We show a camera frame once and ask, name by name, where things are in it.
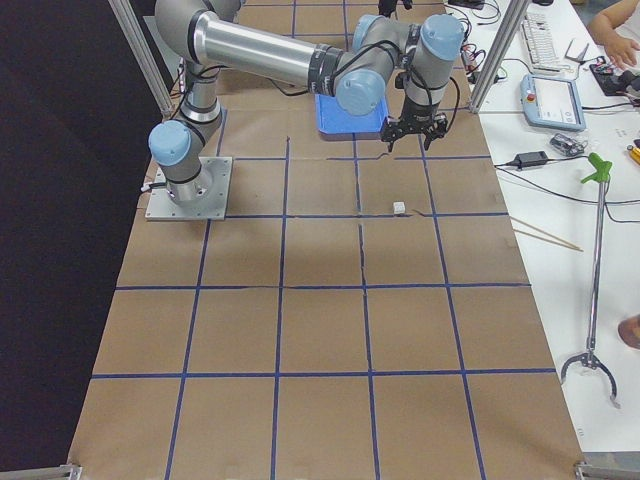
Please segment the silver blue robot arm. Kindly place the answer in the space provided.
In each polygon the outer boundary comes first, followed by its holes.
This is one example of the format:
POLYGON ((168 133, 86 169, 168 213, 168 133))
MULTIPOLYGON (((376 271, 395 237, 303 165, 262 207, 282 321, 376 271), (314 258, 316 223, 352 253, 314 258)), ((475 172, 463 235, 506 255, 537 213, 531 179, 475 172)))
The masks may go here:
POLYGON ((333 97, 353 116, 371 113, 394 78, 404 103, 399 118, 383 121, 381 140, 393 145, 406 135, 421 134, 431 143, 445 135, 447 119, 438 108, 462 46, 458 19, 435 14, 417 25, 364 15, 347 52, 239 25, 240 8, 238 1, 155 5, 161 38, 184 61, 185 91, 177 110, 148 140, 174 205, 204 206, 216 194, 219 176, 200 153, 222 121, 216 81, 223 68, 333 97))

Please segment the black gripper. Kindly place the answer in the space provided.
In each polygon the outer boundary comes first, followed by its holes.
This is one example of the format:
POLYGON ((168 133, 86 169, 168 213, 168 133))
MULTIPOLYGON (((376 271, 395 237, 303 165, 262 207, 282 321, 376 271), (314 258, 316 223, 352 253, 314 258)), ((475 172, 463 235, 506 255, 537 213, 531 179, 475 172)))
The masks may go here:
POLYGON ((443 138, 448 120, 444 113, 438 112, 438 107, 438 103, 422 105, 406 97, 400 117, 387 117, 381 127, 380 137, 386 141, 387 151, 392 153, 395 142, 406 135, 423 134, 425 150, 429 150, 434 141, 443 138))

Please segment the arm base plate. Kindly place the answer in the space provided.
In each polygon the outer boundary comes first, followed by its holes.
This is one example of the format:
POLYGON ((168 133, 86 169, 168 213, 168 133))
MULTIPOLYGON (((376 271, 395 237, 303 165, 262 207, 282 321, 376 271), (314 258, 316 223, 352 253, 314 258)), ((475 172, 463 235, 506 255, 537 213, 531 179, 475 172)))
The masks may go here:
POLYGON ((157 168, 155 182, 146 208, 150 221, 223 221, 226 216, 232 157, 201 156, 201 171, 194 180, 177 184, 168 182, 164 172, 157 168))

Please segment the person hand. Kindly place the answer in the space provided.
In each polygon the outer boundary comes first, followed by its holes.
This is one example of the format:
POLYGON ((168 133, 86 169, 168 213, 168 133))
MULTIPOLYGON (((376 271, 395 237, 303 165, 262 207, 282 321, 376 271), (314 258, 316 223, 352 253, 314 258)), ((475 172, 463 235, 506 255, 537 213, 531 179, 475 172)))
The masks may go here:
POLYGON ((636 53, 639 51, 639 44, 635 40, 616 32, 616 28, 630 16, 625 11, 608 8, 598 13, 588 25, 592 39, 604 48, 609 60, 622 70, 636 66, 636 53))

